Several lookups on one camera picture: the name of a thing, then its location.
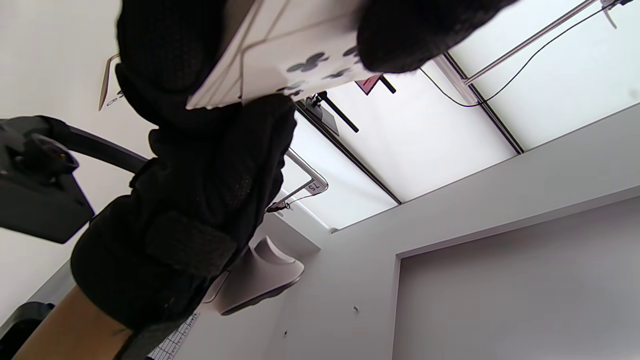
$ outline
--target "black knit glove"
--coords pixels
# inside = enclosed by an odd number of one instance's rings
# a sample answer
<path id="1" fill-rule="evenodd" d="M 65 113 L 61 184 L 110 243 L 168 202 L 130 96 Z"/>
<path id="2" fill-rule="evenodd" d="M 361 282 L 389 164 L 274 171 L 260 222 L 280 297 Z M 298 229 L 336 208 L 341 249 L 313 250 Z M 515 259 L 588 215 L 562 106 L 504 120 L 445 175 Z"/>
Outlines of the black knit glove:
<path id="1" fill-rule="evenodd" d="M 358 53 L 371 71 L 418 69 L 516 0 L 369 0 L 358 27 Z"/>
<path id="2" fill-rule="evenodd" d="M 150 133 L 158 157 L 134 177 L 131 195 L 91 222 L 71 257 L 83 293 L 134 331 L 122 358 L 144 358 L 246 247 L 282 185 L 293 115 L 289 98 L 270 95 L 218 119 L 228 122 L 221 136 Z"/>

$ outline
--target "metal rod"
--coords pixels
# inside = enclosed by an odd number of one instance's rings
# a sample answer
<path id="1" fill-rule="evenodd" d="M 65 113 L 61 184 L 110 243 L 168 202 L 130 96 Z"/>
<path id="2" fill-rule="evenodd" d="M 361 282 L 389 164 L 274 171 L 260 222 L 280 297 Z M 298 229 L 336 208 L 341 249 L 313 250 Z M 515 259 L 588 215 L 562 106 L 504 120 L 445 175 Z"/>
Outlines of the metal rod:
<path id="1" fill-rule="evenodd" d="M 282 198 L 282 200 L 280 201 L 276 201 L 274 202 L 275 206 L 281 206 L 285 204 L 285 201 L 291 199 L 293 197 L 293 195 L 296 195 L 297 193 L 301 192 L 302 190 L 304 190 L 307 186 L 311 185 L 314 182 L 313 179 L 307 181 L 304 185 L 302 185 L 301 187 L 293 190 L 289 195 L 285 196 L 284 198 Z"/>
<path id="2" fill-rule="evenodd" d="M 558 26 L 560 26 L 560 25 L 564 24 L 565 22 L 569 21 L 572 17 L 578 15 L 580 12 L 582 12 L 583 10 L 585 10 L 586 8 L 591 6 L 593 3 L 597 3 L 598 1 L 599 0 L 586 0 L 582 4 L 576 6 L 571 11 L 569 11 L 568 13 L 564 14 L 562 17 L 560 17 L 556 21 L 554 21 L 551 24 L 549 24 L 546 28 L 544 28 L 544 29 L 540 30 L 539 32 L 537 32 L 537 34 L 535 34 L 532 37 L 528 38 L 527 40 L 522 42 L 520 45 L 514 47 L 508 53 L 502 55 L 498 60 L 495 60 L 491 64 L 487 65 L 487 67 L 485 67 L 484 69 L 482 69 L 479 72 L 477 72 L 474 75 L 472 75 L 470 78 L 468 78 L 465 81 L 465 85 L 469 85 L 469 84 L 473 83 L 475 80 L 478 80 L 481 76 L 485 75 L 487 72 L 495 69 L 498 65 L 500 65 L 501 63 L 504 63 L 505 61 L 507 61 L 513 55 L 519 53 L 520 51 L 525 49 L 527 46 L 533 44 L 537 39 L 539 39 L 539 38 L 545 36 L 546 34 L 550 33 L 551 31 L 556 29 Z"/>
<path id="3" fill-rule="evenodd" d="M 291 159 L 297 166 L 299 166 L 304 172 L 307 173 L 311 177 L 311 180 L 317 181 L 322 187 L 328 187 L 329 184 L 324 180 L 322 175 L 318 174 L 318 172 L 309 166 L 305 160 L 303 160 L 295 151 L 291 151 L 291 149 L 287 149 L 285 153 L 286 156 Z"/>
<path id="4" fill-rule="evenodd" d="M 394 88 L 393 85 L 391 85 L 391 83 L 389 82 L 389 80 L 387 80 L 387 78 L 385 78 L 384 75 L 380 76 L 380 81 L 382 81 L 382 83 L 389 89 L 389 91 L 391 92 L 391 94 L 395 94 L 396 93 L 396 88 Z"/>
<path id="5" fill-rule="evenodd" d="M 342 118 L 342 120 L 351 128 L 351 130 L 353 130 L 354 133 L 357 133 L 358 131 L 360 131 L 360 129 L 356 126 L 356 124 L 352 123 L 351 120 L 349 120 L 349 118 L 347 117 L 347 115 L 345 115 L 342 110 L 340 110 L 339 107 L 337 107 L 333 101 L 331 101 L 331 99 L 329 99 L 329 97 L 326 94 L 326 91 L 323 92 L 319 92 L 318 93 L 318 97 L 320 97 L 320 99 L 322 99 L 324 102 L 326 102 L 326 104 L 335 111 L 336 114 L 338 114 L 338 116 L 340 118 Z"/>

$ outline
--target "black wire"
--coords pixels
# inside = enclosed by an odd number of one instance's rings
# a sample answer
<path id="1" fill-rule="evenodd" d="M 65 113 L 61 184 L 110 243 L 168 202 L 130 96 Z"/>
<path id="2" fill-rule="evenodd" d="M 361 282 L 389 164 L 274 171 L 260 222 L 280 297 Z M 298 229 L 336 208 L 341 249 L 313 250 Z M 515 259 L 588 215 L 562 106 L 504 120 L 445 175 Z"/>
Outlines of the black wire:
<path id="1" fill-rule="evenodd" d="M 291 206 L 291 204 L 293 204 L 296 201 L 300 201 L 302 199 L 306 199 L 307 197 L 316 196 L 316 195 L 320 195 L 320 194 L 307 195 L 307 196 L 301 197 L 300 199 L 293 200 L 292 202 L 288 202 L 287 203 L 287 209 L 289 209 L 289 206 Z"/>
<path id="2" fill-rule="evenodd" d="M 569 32 L 571 29 L 575 28 L 576 26 L 582 24 L 583 22 L 589 20 L 590 18 L 594 17 L 595 15 L 598 15 L 599 13 L 603 12 L 604 10 L 606 10 L 607 7 L 604 7 L 600 10 L 598 10 L 595 13 L 592 13 L 591 15 L 585 17 L 584 19 L 576 22 L 574 25 L 571 25 L 569 28 L 567 28 L 566 30 L 564 30 L 563 32 L 561 32 L 560 34 L 556 35 L 553 39 L 549 40 L 545 45 L 543 45 L 542 47 L 540 47 L 538 49 L 538 51 L 536 51 L 533 55 L 531 55 L 531 57 L 529 58 L 529 60 L 527 60 L 526 63 L 524 63 L 524 65 L 522 65 L 522 67 L 520 68 L 520 70 L 511 78 L 511 80 L 509 80 L 500 90 L 498 90 L 497 93 L 493 94 L 491 97 L 489 97 L 487 100 L 483 101 L 483 102 L 479 102 L 477 104 L 474 105 L 467 105 L 467 104 L 462 104 L 460 102 L 458 102 L 456 99 L 452 98 L 449 94 L 447 94 L 444 90 L 442 90 L 441 87 L 438 86 L 438 84 L 431 78 L 431 76 L 429 76 L 429 74 L 427 74 L 422 67 L 420 68 L 420 71 L 422 71 L 422 73 L 429 78 L 429 80 L 431 80 L 431 82 L 438 88 L 438 90 L 440 92 L 442 92 L 446 97 L 449 98 L 449 100 L 455 102 L 456 104 L 464 107 L 464 108 L 475 108 L 476 106 L 480 106 L 480 105 L 484 105 L 486 103 L 489 102 L 489 100 L 492 100 L 494 97 L 498 96 L 498 94 L 500 94 L 504 89 L 507 88 L 507 86 L 509 86 L 513 80 L 515 80 L 518 75 L 520 75 L 520 73 L 527 67 L 527 65 L 531 62 L 531 60 L 533 60 L 534 57 L 536 57 L 536 55 L 540 54 L 540 52 L 542 50 L 544 50 L 544 48 L 546 48 L 548 45 L 550 45 L 552 42 L 554 42 L 555 40 L 557 40 L 559 37 L 563 36 L 564 34 L 566 34 L 567 32 Z"/>

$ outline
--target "frosted glass panel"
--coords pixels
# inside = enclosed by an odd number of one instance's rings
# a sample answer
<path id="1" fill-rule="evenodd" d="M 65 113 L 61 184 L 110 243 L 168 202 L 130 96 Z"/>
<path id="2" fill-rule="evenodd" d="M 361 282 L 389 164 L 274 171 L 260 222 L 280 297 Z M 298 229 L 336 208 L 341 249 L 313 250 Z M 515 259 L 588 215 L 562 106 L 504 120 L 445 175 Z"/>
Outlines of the frosted glass panel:
<path id="1" fill-rule="evenodd" d="M 296 120 L 298 126 L 291 149 L 329 182 L 327 191 L 301 199 L 299 204 L 334 229 L 341 229 L 396 205 L 393 199 L 297 112 Z M 289 193 L 310 179 L 288 158 L 285 160 L 283 174 L 282 189 Z M 296 198 L 306 195 L 309 193 L 303 190 Z"/>
<path id="2" fill-rule="evenodd" d="M 435 65 L 424 68 L 454 94 Z M 366 96 L 348 83 L 328 95 L 360 128 L 354 133 L 336 116 L 340 140 L 402 201 L 515 155 L 482 110 L 455 105 L 421 72 L 386 77 L 395 94 L 378 83 Z"/>
<path id="3" fill-rule="evenodd" d="M 486 49 L 490 52 L 502 39 L 518 37 L 518 34 L 524 40 L 546 24 L 540 24 L 538 29 L 521 24 L 526 25 L 532 17 L 546 16 L 549 8 L 558 6 L 560 4 L 553 0 L 522 0 L 467 39 L 453 54 L 471 75 L 474 69 L 491 62 L 475 60 L 484 59 Z M 599 8 L 598 2 L 480 78 L 476 86 L 485 97 L 495 93 L 546 41 Z M 558 17 L 564 10 L 558 8 L 554 12 Z M 611 16 L 618 30 L 613 30 L 604 15 L 588 20 L 537 55 L 521 75 L 491 101 L 525 149 L 640 102 L 640 43 L 637 41 L 640 3 L 617 6 Z"/>
<path id="4" fill-rule="evenodd" d="M 503 9 L 493 20 L 449 52 L 471 76 L 582 2 L 520 0 Z"/>

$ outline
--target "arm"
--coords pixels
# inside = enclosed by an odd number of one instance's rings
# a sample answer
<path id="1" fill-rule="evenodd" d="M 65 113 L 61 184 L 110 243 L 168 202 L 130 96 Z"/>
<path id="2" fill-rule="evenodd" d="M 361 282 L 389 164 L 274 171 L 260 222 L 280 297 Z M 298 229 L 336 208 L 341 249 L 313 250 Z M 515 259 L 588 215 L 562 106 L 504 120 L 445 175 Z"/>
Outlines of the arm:
<path id="1" fill-rule="evenodd" d="M 129 329 L 93 305 L 76 286 L 14 360 L 112 360 L 130 335 Z"/>

